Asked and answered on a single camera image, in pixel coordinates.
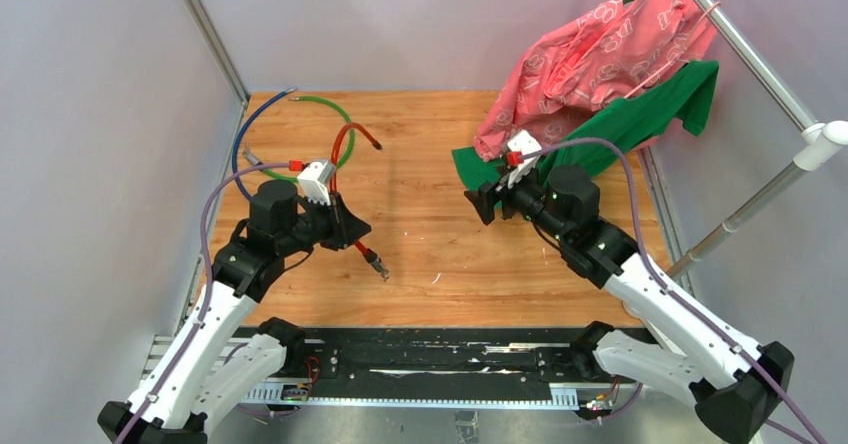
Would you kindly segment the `red cable lock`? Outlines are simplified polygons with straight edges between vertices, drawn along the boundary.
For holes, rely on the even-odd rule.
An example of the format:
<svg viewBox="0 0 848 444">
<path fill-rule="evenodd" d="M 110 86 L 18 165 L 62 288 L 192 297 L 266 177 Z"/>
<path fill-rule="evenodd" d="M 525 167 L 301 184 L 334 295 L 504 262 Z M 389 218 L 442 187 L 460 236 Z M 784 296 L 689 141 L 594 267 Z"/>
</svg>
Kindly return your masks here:
<svg viewBox="0 0 848 444">
<path fill-rule="evenodd" d="M 349 174 L 352 170 L 358 170 L 359 167 L 354 164 L 353 158 L 356 148 L 356 135 L 359 134 L 363 140 L 367 140 L 371 147 L 377 151 L 382 151 L 382 144 L 360 123 L 347 122 L 339 130 L 334 144 L 331 149 L 330 160 L 342 171 L 343 175 Z M 380 275 L 383 281 L 387 281 L 389 271 L 383 264 L 379 255 L 363 244 L 359 239 L 355 240 L 352 246 L 362 255 L 364 260 Z"/>
</svg>

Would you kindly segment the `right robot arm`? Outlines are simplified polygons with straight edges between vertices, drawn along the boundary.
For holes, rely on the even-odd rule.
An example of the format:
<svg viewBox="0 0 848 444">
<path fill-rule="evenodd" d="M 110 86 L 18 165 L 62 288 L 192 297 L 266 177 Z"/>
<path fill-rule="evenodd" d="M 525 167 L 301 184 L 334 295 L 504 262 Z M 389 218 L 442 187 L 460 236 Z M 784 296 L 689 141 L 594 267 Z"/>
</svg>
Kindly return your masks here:
<svg viewBox="0 0 848 444">
<path fill-rule="evenodd" d="M 571 367 L 584 381 L 633 379 L 691 407 L 726 443 L 748 443 L 784 401 L 795 363 L 782 343 L 762 344 L 686 293 L 639 241 L 600 214 L 601 190 L 578 166 L 506 176 L 464 193 L 481 221 L 518 214 L 556 241 L 567 266 L 618 298 L 676 346 L 669 351 L 595 321 L 575 342 Z"/>
</svg>

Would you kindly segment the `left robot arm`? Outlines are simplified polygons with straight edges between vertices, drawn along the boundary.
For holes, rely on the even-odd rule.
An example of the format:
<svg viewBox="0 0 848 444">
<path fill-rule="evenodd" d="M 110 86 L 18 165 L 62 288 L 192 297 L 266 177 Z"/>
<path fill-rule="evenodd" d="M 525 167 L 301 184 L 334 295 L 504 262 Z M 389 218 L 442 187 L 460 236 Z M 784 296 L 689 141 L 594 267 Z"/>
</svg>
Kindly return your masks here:
<svg viewBox="0 0 848 444">
<path fill-rule="evenodd" d="M 213 366 L 285 273 L 288 257 L 317 246 L 345 250 L 371 230 L 337 192 L 319 202 L 290 182 L 261 184 L 247 218 L 207 262 L 209 280 L 162 359 L 130 397 L 102 408 L 97 423 L 106 436 L 114 443 L 205 443 L 265 378 L 306 369 L 306 333 L 281 318 L 262 323 L 228 362 Z"/>
</svg>

